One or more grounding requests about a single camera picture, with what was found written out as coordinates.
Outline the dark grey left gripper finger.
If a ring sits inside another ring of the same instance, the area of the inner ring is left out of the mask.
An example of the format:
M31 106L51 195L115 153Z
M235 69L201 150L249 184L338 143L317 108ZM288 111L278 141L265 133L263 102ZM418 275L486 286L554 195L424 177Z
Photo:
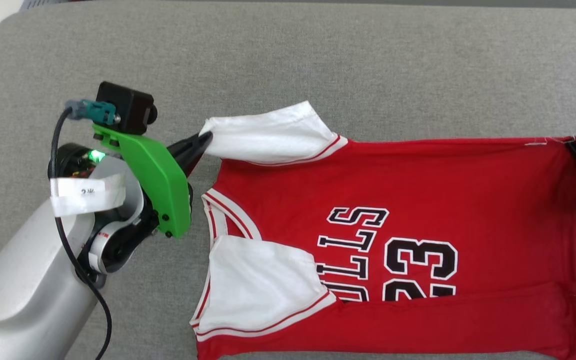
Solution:
M206 148L206 144L185 144L177 151L177 164L186 177L190 177Z
M169 146L167 150L174 158L199 157L210 146L213 139L213 133L207 131L179 140Z

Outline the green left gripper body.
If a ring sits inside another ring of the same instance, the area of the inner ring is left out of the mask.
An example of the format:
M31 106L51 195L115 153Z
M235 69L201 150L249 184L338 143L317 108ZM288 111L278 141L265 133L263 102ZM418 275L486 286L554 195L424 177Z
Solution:
M92 125L100 143L119 153L149 197L158 216L158 230L179 239L191 225L188 181L178 163L162 143L142 135L118 132Z

